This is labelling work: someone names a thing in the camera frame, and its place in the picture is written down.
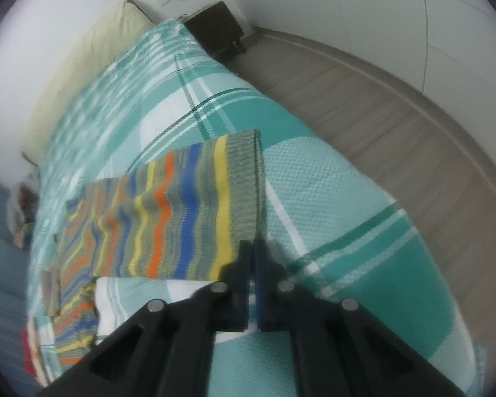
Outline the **blue curtain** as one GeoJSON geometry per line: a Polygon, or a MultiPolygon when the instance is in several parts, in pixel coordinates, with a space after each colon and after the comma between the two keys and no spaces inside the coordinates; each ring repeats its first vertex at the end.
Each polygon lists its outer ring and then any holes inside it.
{"type": "Polygon", "coordinates": [[[16,248],[7,228],[9,191],[0,185],[0,371],[18,396],[34,396],[40,385],[25,370],[22,331],[26,324],[29,254],[16,248]]]}

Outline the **pile of clothes beside bed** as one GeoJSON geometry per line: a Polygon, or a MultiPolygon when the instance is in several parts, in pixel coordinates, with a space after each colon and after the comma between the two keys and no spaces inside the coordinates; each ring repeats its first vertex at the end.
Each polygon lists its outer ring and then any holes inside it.
{"type": "Polygon", "coordinates": [[[31,246],[39,189],[40,174],[37,168],[33,168],[10,190],[6,208],[7,227],[13,244],[21,250],[29,250],[31,246]]]}

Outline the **white wardrobe doors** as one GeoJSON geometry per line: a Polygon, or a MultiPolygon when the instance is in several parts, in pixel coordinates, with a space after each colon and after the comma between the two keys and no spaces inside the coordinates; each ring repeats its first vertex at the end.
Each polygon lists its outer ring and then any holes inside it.
{"type": "Polygon", "coordinates": [[[401,79],[496,152],[496,12],[486,0],[235,0],[257,27],[401,79]]]}

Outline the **multicolour striped knitted sweater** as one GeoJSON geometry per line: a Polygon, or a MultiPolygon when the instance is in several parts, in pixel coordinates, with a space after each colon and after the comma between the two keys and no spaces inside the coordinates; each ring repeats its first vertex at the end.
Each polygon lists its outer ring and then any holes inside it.
{"type": "Polygon", "coordinates": [[[261,232],[263,159],[255,130],[170,151],[68,202],[50,262],[48,313],[63,369],[97,338],[100,278],[214,281],[261,232]]]}

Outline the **folded red garment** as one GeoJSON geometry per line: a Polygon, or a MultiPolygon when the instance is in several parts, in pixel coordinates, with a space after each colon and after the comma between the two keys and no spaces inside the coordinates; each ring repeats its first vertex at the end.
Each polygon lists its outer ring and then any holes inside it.
{"type": "Polygon", "coordinates": [[[21,334],[21,348],[23,354],[23,366],[24,370],[31,376],[36,377],[35,367],[31,358],[31,350],[28,343],[28,333],[27,329],[24,329],[21,334]]]}

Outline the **dark wooden nightstand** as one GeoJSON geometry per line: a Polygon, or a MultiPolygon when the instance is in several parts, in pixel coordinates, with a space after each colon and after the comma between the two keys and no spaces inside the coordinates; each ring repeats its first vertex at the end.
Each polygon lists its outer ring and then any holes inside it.
{"type": "Polygon", "coordinates": [[[224,1],[204,6],[183,18],[182,23],[212,57],[228,48],[246,52],[243,29],[224,1]]]}

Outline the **teal white plaid bedspread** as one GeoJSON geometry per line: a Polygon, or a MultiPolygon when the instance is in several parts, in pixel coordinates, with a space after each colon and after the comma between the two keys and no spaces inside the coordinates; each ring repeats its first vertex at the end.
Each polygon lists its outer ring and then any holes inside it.
{"type": "MultiPolygon", "coordinates": [[[[264,172],[256,238],[288,278],[320,299],[354,299],[462,396],[479,396],[484,358],[405,210],[299,119],[211,58],[175,20],[145,32],[88,82],[39,161],[27,333],[41,386],[69,370],[57,359],[48,313],[49,266],[68,202],[88,183],[248,130],[260,136],[264,172]]],[[[92,349],[151,298],[173,303],[214,281],[100,278],[92,349]]]]}

